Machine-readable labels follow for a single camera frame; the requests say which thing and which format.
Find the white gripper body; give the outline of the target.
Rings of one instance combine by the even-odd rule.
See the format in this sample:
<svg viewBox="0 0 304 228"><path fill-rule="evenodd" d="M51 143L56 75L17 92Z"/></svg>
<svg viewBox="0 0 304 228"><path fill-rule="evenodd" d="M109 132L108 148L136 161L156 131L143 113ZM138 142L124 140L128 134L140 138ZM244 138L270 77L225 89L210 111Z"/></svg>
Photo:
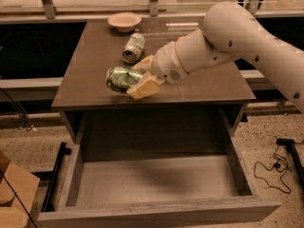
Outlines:
<svg viewBox="0 0 304 228"><path fill-rule="evenodd" d="M181 66L175 42L170 42L161 47L153 56L152 71L170 85L185 80L189 73Z"/></svg>

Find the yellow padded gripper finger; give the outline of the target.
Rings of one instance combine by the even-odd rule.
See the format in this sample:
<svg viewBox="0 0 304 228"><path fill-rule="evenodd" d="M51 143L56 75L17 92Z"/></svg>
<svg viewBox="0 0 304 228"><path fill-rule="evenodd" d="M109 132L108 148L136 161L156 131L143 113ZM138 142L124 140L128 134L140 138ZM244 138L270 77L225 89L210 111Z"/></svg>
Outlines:
<svg viewBox="0 0 304 228"><path fill-rule="evenodd" d="M154 61L154 56L149 55L145 58L143 58L141 61L139 61L136 65L134 65L131 69L141 72L152 71L152 64Z"/></svg>
<svg viewBox="0 0 304 228"><path fill-rule="evenodd" d="M145 74L135 85L130 87L126 93L131 98L139 100L158 93L163 83L164 80L156 75Z"/></svg>

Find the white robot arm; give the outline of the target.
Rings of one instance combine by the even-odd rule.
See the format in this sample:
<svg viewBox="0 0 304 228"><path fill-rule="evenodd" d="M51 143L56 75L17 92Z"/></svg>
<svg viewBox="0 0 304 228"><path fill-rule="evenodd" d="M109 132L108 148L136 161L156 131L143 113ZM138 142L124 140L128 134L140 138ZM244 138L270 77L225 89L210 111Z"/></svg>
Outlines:
<svg viewBox="0 0 304 228"><path fill-rule="evenodd" d="M255 67L301 112L304 111L304 51L268 32L244 7L221 2L210 8L202 28L161 47L132 69L143 77L127 90L134 99L156 94L203 68L243 59Z"/></svg>

